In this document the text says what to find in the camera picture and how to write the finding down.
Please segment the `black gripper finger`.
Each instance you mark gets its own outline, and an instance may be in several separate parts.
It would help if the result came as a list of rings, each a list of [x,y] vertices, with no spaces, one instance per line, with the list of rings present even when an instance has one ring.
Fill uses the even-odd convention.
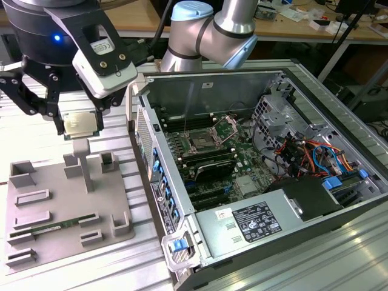
[[[117,92],[111,93],[102,99],[98,99],[92,95],[91,91],[87,88],[86,84],[84,83],[84,81],[79,75],[77,75],[77,80],[80,86],[82,87],[83,91],[89,98],[89,100],[91,100],[91,102],[95,106],[97,129],[98,131],[101,131],[104,129],[102,114],[107,113],[108,110],[111,108],[111,106],[118,107],[122,104],[122,100],[124,99],[126,88],[123,88],[118,90]]]
[[[40,98],[24,84],[28,75],[46,88],[45,97]],[[61,92],[61,71],[51,65],[40,64],[28,57],[12,64],[1,64],[1,91],[26,115],[40,114],[55,124],[57,134],[65,132],[64,121],[58,107]]]

